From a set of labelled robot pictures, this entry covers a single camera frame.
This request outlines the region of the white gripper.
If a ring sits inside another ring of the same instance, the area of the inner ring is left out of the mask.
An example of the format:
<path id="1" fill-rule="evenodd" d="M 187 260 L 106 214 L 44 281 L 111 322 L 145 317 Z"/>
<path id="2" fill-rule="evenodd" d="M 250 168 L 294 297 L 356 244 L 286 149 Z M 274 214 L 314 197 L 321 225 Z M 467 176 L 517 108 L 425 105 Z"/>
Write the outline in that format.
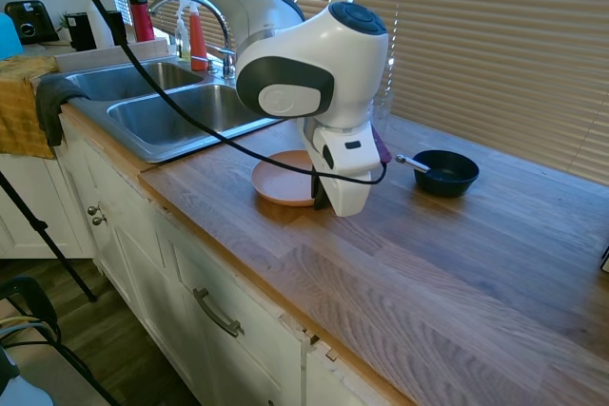
<path id="1" fill-rule="evenodd" d="M 371 172 L 382 165 L 372 124 L 343 131 L 305 118 L 304 145 L 316 173 L 311 176 L 315 209 L 332 206 L 339 217 L 360 213 L 370 191 Z"/>

